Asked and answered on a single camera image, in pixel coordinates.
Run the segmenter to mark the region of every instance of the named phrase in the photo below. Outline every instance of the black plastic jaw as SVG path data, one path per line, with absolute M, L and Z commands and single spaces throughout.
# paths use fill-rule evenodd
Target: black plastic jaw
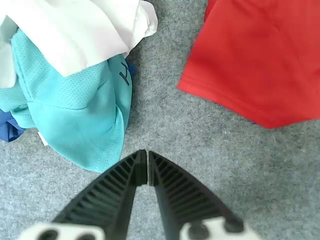
M 217 217 L 226 219 L 228 232 L 243 230 L 242 220 L 195 177 L 157 153 L 150 151 L 148 158 L 149 184 L 155 188 L 167 240 L 179 240 L 185 223 L 194 227 L 194 239 L 205 239 L 206 232 L 197 230 L 201 221 Z M 147 184 L 147 169 L 145 150 L 131 154 L 79 193 L 53 222 L 99 226 L 106 240 L 125 240 L 136 188 Z

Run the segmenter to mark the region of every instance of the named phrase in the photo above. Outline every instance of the navy blue fabric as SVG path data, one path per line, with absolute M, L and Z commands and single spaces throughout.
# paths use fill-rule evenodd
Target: navy blue fabric
M 135 65 L 133 65 L 131 62 L 129 62 L 127 59 L 125 61 L 126 61 L 126 64 L 128 65 L 130 75 L 131 75 L 131 77 L 133 77 L 133 75 L 135 75 L 137 72 L 137 68 Z
M 20 137 L 24 131 L 25 129 L 19 127 L 10 112 L 4 112 L 0 109 L 0 139 L 9 143 Z

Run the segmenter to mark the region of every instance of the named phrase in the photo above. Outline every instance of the screw hole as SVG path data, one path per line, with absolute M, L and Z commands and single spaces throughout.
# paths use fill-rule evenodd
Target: screw hole
M 40 237 L 38 237 L 38 240 L 56 240 L 58 236 L 58 232 L 56 230 L 47 230 L 43 232 Z
M 77 240 L 95 240 L 95 236 L 93 236 L 92 234 L 86 234 L 86 235 L 82 235 L 81 237 L 78 237 Z

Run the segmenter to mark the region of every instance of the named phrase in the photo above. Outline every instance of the clothing pile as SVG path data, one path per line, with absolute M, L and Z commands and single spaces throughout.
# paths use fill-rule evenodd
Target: clothing pile
M 157 26 L 144 0 L 1 1 L 0 137 L 37 128 L 82 168 L 111 167 L 131 108 L 125 57 Z

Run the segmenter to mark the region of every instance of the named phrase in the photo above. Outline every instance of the seam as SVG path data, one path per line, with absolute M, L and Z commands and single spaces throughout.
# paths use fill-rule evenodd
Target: seam
M 265 114 L 265 113 L 264 113 L 263 111 L 261 111 L 260 109 L 257 109 L 257 108 L 255 108 L 255 107 L 253 107 L 252 105 L 248 104 L 247 102 L 245 102 L 245 101 L 243 101 L 243 100 L 241 100 L 241 99 L 239 99 L 239 98 L 237 98 L 237 97 L 235 97 L 235 96 L 232 96 L 232 95 L 228 94 L 228 93 L 227 93 L 226 91 L 224 91 L 224 90 L 221 90 L 221 89 L 216 88 L 216 87 L 214 87 L 214 86 L 211 86 L 211 85 L 208 85 L 208 84 L 199 82 L 198 79 L 193 78 L 193 77 L 191 77 L 191 76 L 188 76 L 188 75 L 185 75 L 185 74 L 183 74 L 183 76 L 185 76 L 185 77 L 187 77 L 187 78 L 189 78 L 189 79 L 195 80 L 195 81 L 197 81 L 197 82 L 194 83 L 194 82 L 188 81 L 187 79 L 183 79 L 182 81 L 186 81 L 186 82 L 189 83 L 189 84 L 197 85 L 197 86 L 200 87 L 200 88 L 210 88 L 210 89 L 212 89 L 212 90 L 214 90 L 214 91 L 220 92 L 221 94 L 225 95 L 226 97 L 228 97 L 228 98 L 230 98 L 230 99 L 233 99 L 235 102 L 239 102 L 239 103 L 245 105 L 245 106 L 246 106 L 247 108 L 249 108 L 250 110 L 257 112 L 261 117 L 265 118 L 265 120 L 266 120 L 267 122 L 269 122 L 270 124 L 274 124 L 274 122 L 279 122 L 279 119 L 278 119 L 278 118 L 274 118 L 274 117 L 271 117 L 271 116 L 268 115 L 268 114 Z

